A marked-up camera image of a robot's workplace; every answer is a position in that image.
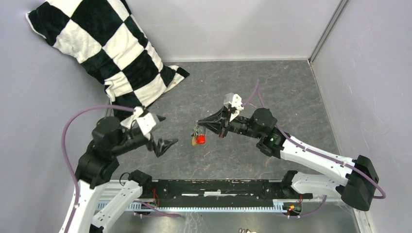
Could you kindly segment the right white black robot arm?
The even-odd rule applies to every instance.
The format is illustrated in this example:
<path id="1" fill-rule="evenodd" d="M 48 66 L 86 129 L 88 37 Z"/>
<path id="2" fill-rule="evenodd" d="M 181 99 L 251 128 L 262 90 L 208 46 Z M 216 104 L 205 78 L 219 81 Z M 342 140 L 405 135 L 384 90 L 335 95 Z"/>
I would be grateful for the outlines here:
<path id="1" fill-rule="evenodd" d="M 277 120 L 267 108 L 256 109 L 251 117 L 233 117 L 234 108 L 223 107 L 218 112 L 197 121 L 220 138 L 228 132 L 258 139 L 256 147 L 269 157 L 292 161 L 318 172 L 309 175 L 289 171 L 281 184 L 281 193 L 287 198 L 297 194 L 319 194 L 339 197 L 360 211 L 369 211 L 378 199 L 379 177 L 372 161 L 363 155 L 356 159 L 329 153 L 312 147 L 276 125 Z"/>

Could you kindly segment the red key tag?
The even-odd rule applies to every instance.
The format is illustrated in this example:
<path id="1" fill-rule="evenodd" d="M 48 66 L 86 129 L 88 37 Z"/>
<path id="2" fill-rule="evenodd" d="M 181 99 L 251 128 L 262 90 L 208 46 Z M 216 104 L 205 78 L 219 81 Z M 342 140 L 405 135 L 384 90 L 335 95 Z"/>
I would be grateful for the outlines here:
<path id="1" fill-rule="evenodd" d="M 206 136 L 204 134 L 195 137 L 195 144 L 202 145 L 206 143 Z"/>

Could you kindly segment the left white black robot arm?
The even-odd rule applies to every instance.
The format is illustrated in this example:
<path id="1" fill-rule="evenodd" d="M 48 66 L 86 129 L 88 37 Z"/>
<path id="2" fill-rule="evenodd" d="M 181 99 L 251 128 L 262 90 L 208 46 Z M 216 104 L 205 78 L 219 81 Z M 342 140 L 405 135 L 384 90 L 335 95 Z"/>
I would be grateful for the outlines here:
<path id="1" fill-rule="evenodd" d="M 159 157 L 178 142 L 178 139 L 153 140 L 151 132 L 161 120 L 164 117 L 152 116 L 148 123 L 130 129 L 122 126 L 114 116 L 101 118 L 97 122 L 92 131 L 92 141 L 80 157 L 77 168 L 71 171 L 75 190 L 72 206 L 60 232 L 107 233 L 136 199 L 151 195 L 151 176 L 135 170 L 129 174 L 128 180 L 114 198 L 96 212 L 112 174 L 119 167 L 118 156 L 146 146 Z"/>

